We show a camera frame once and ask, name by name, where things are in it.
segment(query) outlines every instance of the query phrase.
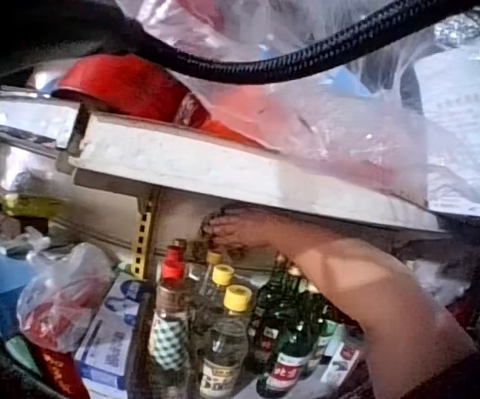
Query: shelf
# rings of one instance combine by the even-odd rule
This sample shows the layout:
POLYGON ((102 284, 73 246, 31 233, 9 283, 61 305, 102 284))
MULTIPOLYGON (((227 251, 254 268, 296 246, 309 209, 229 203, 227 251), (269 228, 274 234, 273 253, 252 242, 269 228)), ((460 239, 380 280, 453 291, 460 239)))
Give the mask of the shelf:
POLYGON ((67 148, 77 123, 78 103, 21 91, 3 93, 0 94, 0 137, 67 148))
POLYGON ((189 129, 96 113, 81 148, 70 163, 83 170, 364 224, 443 231, 434 214, 402 199, 189 129))

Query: white shelf board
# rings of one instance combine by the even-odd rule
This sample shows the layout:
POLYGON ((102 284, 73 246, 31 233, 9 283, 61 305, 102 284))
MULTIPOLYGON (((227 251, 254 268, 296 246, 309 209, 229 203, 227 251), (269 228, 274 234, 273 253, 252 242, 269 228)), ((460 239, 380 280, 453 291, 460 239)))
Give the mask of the white shelf board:
POLYGON ((92 114, 70 163, 122 178, 365 224, 442 231, 425 209, 189 129, 92 114))

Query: cardboard box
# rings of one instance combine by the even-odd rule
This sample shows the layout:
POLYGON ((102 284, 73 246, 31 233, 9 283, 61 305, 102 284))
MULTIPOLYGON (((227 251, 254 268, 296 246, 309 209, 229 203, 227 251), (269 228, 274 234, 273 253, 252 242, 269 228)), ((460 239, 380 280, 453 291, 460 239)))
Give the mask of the cardboard box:
POLYGON ((131 343, 144 292, 141 280, 120 273, 88 328, 75 360, 90 394, 92 390, 96 395, 127 397, 131 343))

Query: white box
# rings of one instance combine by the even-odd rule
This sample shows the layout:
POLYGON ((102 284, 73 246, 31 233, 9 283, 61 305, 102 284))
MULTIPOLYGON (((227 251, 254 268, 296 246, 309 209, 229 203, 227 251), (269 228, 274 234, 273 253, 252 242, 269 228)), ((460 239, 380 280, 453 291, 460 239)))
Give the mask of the white box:
POLYGON ((83 381, 113 389, 102 394, 119 391, 126 398, 131 368, 127 363, 143 294, 142 281, 120 273, 77 349, 75 361, 83 381))
POLYGON ((424 116, 448 131, 429 136, 428 163, 453 172, 430 168, 428 208, 480 217, 480 43, 425 57, 415 73, 424 116))

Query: bottle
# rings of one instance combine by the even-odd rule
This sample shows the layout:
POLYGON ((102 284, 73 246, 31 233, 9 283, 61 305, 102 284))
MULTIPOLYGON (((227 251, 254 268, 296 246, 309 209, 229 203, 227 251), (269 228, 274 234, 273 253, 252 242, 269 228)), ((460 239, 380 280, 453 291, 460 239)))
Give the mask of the bottle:
POLYGON ((186 250, 188 249, 188 241, 185 239, 174 239, 173 245, 179 247, 182 252, 182 256, 186 256, 186 250))
POLYGON ((161 280, 148 344, 153 397, 182 399, 188 396, 191 369, 188 302, 189 291, 184 280, 161 280))
POLYGON ((334 334, 330 338, 329 344, 326 346, 323 356, 321 357, 320 364, 327 365, 332 361, 332 357, 338 349, 338 345, 341 343, 341 340, 344 337, 345 325, 343 323, 343 313, 341 313, 332 303, 327 301, 329 310, 326 313, 326 318, 330 318, 334 324, 334 334))
POLYGON ((251 340, 250 353, 246 367, 254 373, 261 373, 265 370, 276 340, 285 324, 296 313, 297 293, 299 289, 301 272, 299 268, 292 265, 286 271, 286 286, 280 296, 279 302, 267 310, 265 317, 261 319, 255 338, 251 340))
POLYGON ((177 278, 183 279, 186 266, 184 264, 184 256, 182 248, 175 245, 167 247, 166 256, 161 268, 161 278, 177 278))
POLYGON ((258 377, 256 391, 261 397, 284 397, 299 380, 301 369, 308 361, 314 345, 310 316, 312 307, 311 296, 302 295, 300 311, 286 323, 264 373, 258 377))
POLYGON ((250 343, 255 340, 256 331, 265 312, 270 306, 276 305, 277 300, 282 295, 282 278, 284 277, 287 263, 288 259, 283 254, 277 254, 271 270, 270 280, 256 294, 256 306, 249 321, 249 327, 247 327, 250 343))
POLYGON ((212 283, 201 296, 201 305, 198 307, 193 322, 193 347, 197 364, 202 367, 201 351, 206 332, 212 324, 223 314, 223 299, 226 288, 232 281, 234 269, 226 264, 217 264, 212 272, 212 283))
POLYGON ((208 268, 206 269, 205 276, 201 280, 199 287, 197 288, 197 294, 201 297, 205 296, 206 289, 208 289, 208 280, 214 271, 214 266, 221 263, 221 254, 217 252, 208 251, 206 253, 206 264, 208 268))
POLYGON ((252 292, 241 285, 226 289, 226 313, 210 329, 203 350, 199 395, 204 399, 230 398, 249 347, 245 325, 237 318, 249 307, 252 292))
POLYGON ((294 317, 297 308, 294 301, 282 300, 269 310, 259 325, 255 339, 250 345, 250 353, 245 366, 250 372, 260 374, 270 359, 273 347, 286 322, 294 317))
POLYGON ((311 376, 319 365, 324 351, 328 346, 337 324, 334 321, 334 307, 327 303, 324 296, 319 293, 317 287, 312 283, 308 285, 308 292, 313 297, 312 329, 314 331, 314 346, 308 362, 304 365, 300 378, 305 379, 311 376))
POLYGON ((282 294, 284 297, 296 298, 299 294, 300 281, 302 277, 300 268, 295 264, 291 264, 286 270, 285 284, 282 288, 282 294))

